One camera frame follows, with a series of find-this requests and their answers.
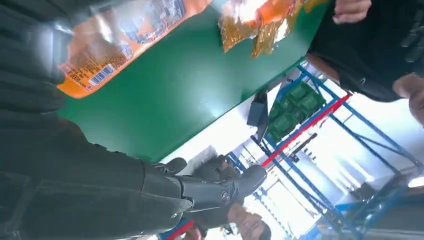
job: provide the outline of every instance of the plastic wrapper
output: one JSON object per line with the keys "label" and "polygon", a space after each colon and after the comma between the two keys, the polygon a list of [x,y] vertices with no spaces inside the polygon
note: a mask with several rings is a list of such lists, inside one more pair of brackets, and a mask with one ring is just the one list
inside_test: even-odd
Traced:
{"label": "plastic wrapper", "polygon": [[254,39],[251,58],[270,54],[275,42],[288,35],[302,8],[309,13],[327,0],[229,0],[220,20],[224,52],[245,39]]}
{"label": "plastic wrapper", "polygon": [[58,67],[58,88],[74,98],[88,96],[212,0],[120,0],[93,13],[72,30],[68,60]]}

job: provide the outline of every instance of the blue shelf frame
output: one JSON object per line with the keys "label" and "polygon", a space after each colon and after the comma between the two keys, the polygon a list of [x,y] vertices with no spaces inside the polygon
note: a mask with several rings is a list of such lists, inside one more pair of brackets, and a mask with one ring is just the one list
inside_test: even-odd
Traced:
{"label": "blue shelf frame", "polygon": [[[292,139],[298,132],[304,130],[314,119],[316,119],[320,114],[325,112],[328,108],[330,108],[336,101],[340,98],[333,91],[331,91],[327,86],[325,86],[320,79],[316,76],[312,75],[302,66],[297,67],[301,71],[301,75],[295,81],[293,81],[288,86],[284,87],[280,90],[277,95],[277,101],[279,101],[282,96],[287,93],[289,90],[294,88],[297,84],[304,80],[311,80],[315,89],[319,94],[322,94],[321,90],[324,90],[330,96],[332,96],[332,100],[325,104],[317,113],[315,113],[312,117],[307,119],[298,129],[292,132],[289,137],[284,139],[283,141],[276,143],[270,137],[265,136],[266,141],[272,146],[274,150],[280,149],[287,141]],[[373,154],[377,159],[379,159],[388,169],[393,172],[393,178],[375,195],[373,195],[370,199],[361,202],[360,206],[356,208],[355,214],[353,217],[347,219],[345,215],[335,207],[327,198],[324,196],[319,189],[308,179],[308,177],[302,173],[300,169],[297,168],[295,163],[290,157],[285,155],[283,152],[279,154],[279,156],[290,166],[290,168],[300,176],[300,178],[312,189],[312,191],[319,197],[316,199],[309,192],[304,190],[291,176],[287,173],[287,171],[280,165],[280,163],[273,159],[272,163],[288,178],[289,181],[293,183],[293,185],[304,195],[304,197],[316,208],[316,210],[322,214],[326,222],[331,226],[333,230],[338,232],[341,235],[344,235],[346,232],[350,232],[355,239],[361,240],[363,239],[364,233],[399,199],[399,197],[407,190],[408,182],[410,179],[418,176],[424,170],[424,165],[416,159],[411,153],[405,150],[402,146],[396,143],[393,139],[391,139],[388,135],[386,135],[383,131],[381,131],[378,127],[372,124],[368,119],[366,119],[363,115],[357,112],[354,108],[352,108],[347,102],[343,102],[342,106],[344,106],[347,110],[352,113],[352,116],[357,117],[364,124],[366,124],[370,129],[376,132],[380,137],[382,137],[390,146],[377,142],[375,140],[364,137],[360,134],[355,133],[349,127],[345,125],[344,122],[340,121],[333,113],[330,113],[328,116],[335,121],[343,130],[345,130],[348,134],[350,134],[358,143],[360,143],[365,149],[367,149],[371,154]],[[255,143],[264,151],[267,156],[271,156],[272,152],[270,152],[266,146],[263,146],[261,142],[257,141],[253,136],[252,139]],[[376,152],[367,142],[376,144],[386,150],[389,150],[393,153],[396,153],[402,157],[405,157],[407,160],[411,161],[417,171],[414,174],[408,176],[402,176],[402,173],[392,166],[387,160],[385,160],[378,152]]]}

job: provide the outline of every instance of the green tabletop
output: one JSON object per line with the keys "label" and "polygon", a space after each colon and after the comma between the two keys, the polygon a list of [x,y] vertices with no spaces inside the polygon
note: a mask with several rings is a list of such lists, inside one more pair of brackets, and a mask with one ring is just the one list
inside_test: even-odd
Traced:
{"label": "green tabletop", "polygon": [[68,98],[60,114],[92,143],[158,162],[301,60],[325,10],[301,12],[271,55],[250,59],[252,40],[224,54],[219,13],[210,6],[95,94]]}

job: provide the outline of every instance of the barcode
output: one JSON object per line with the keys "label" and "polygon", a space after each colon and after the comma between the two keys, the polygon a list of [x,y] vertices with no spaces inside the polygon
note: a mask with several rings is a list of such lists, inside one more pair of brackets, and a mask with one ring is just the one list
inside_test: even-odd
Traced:
{"label": "barcode", "polygon": [[111,64],[108,64],[107,66],[103,68],[103,70],[99,71],[88,82],[93,86],[97,86],[101,84],[114,71],[115,71],[114,67]]}

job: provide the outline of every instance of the hand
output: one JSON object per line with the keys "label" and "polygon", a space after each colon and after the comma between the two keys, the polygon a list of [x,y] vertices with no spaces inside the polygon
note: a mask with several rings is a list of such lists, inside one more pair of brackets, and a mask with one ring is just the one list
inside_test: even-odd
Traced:
{"label": "hand", "polygon": [[371,0],[336,0],[335,16],[336,24],[357,23],[367,16],[371,7]]}

